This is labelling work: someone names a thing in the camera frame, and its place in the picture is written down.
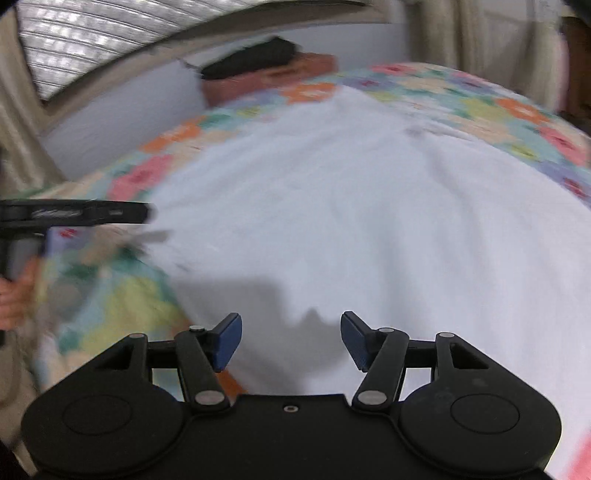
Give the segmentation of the person's left hand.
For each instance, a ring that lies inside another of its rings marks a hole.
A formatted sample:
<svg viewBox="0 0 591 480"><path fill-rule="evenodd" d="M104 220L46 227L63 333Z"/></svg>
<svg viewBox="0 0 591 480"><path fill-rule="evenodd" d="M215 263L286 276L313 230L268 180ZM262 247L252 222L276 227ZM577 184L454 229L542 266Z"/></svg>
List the person's left hand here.
<svg viewBox="0 0 591 480"><path fill-rule="evenodd" d="M0 326L2 330L14 330L27 320L32 311L40 263L39 257L32 257L16 280L1 278Z"/></svg>

